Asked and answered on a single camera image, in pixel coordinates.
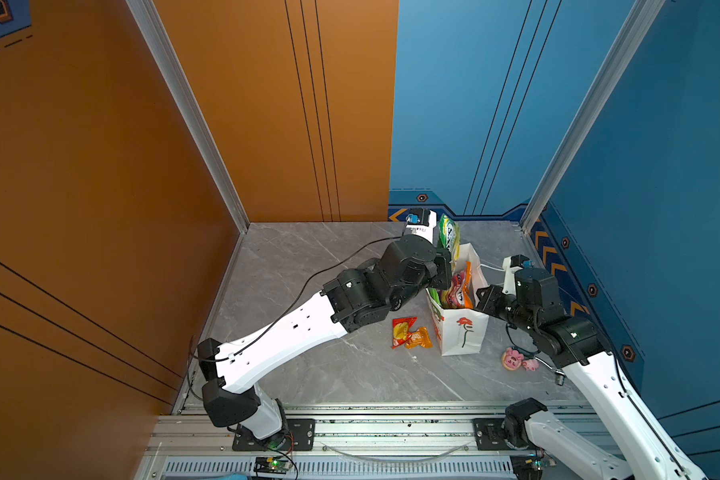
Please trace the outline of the orange Fox's fruits candy bag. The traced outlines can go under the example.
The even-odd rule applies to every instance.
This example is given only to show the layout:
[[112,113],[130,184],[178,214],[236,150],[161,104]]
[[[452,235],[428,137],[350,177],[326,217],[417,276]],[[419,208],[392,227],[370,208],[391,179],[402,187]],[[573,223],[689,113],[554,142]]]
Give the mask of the orange Fox's fruits candy bag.
[[448,309],[472,309],[471,280],[471,263],[467,261],[465,268],[452,276],[451,287],[441,296],[443,306]]

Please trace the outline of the white floral paper bag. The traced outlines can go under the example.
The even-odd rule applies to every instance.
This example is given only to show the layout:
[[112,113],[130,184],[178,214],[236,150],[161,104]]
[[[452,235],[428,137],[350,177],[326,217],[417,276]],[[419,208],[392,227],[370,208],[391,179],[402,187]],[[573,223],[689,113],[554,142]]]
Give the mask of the white floral paper bag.
[[443,306],[442,301],[442,306],[438,307],[427,293],[434,335],[442,357],[479,353],[486,333],[489,315],[476,310],[476,293],[479,289],[488,287],[489,283],[484,277],[481,259],[471,243],[460,245],[455,273],[463,270],[467,261],[471,263],[472,309],[448,309]]

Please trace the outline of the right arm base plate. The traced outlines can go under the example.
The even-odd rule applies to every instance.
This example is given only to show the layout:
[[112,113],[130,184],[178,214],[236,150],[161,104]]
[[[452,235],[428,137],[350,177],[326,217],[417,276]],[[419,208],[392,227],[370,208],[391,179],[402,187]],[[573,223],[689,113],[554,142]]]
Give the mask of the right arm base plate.
[[472,420],[472,426],[476,447],[479,451],[513,450],[513,447],[507,442],[503,418],[475,418]]

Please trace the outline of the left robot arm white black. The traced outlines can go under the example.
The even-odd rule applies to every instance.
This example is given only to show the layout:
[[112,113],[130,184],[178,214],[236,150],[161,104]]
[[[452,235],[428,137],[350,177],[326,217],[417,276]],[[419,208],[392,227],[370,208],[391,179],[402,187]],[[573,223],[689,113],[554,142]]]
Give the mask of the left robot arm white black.
[[443,289],[452,255],[420,235],[392,241],[379,258],[341,271],[300,306],[262,329],[222,343],[196,347],[205,383],[203,407],[218,428],[239,425],[258,441],[285,436],[281,404],[258,385],[280,365],[328,341],[384,320],[427,288]]

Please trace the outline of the green Fox's candy bag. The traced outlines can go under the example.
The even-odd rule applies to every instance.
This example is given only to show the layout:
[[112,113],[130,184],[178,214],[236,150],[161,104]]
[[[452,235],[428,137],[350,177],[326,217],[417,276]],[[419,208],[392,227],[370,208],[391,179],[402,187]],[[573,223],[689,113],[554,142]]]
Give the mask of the green Fox's candy bag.
[[446,214],[439,217],[437,240],[438,247],[450,253],[451,263],[454,264],[460,255],[460,227]]

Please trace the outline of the green Lay's chips bag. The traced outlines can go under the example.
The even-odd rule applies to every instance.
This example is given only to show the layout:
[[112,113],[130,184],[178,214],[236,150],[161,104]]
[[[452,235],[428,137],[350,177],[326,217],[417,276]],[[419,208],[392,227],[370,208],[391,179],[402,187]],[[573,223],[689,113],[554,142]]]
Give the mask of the green Lay's chips bag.
[[438,307],[441,307],[442,303],[441,303],[440,292],[434,288],[428,288],[427,291],[428,291],[428,294],[429,294],[433,304]]

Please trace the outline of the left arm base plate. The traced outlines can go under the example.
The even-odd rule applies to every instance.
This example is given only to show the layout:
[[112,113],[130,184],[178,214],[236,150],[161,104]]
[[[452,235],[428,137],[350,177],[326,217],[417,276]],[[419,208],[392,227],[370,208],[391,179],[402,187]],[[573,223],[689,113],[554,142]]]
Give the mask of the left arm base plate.
[[237,452],[312,451],[315,440],[315,420],[306,418],[287,419],[284,429],[260,440],[250,429],[240,425],[235,429],[232,449]]

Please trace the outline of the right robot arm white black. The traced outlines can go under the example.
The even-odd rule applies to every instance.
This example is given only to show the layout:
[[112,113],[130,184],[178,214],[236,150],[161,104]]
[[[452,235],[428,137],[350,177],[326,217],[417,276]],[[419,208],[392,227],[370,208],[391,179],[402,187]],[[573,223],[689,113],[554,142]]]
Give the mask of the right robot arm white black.
[[565,312],[556,278],[543,268],[510,267],[504,285],[476,291],[476,308],[526,332],[585,396],[616,442],[604,451],[564,426],[533,398],[508,406],[506,443],[550,454],[583,479],[702,479],[623,374],[616,351],[589,319]]

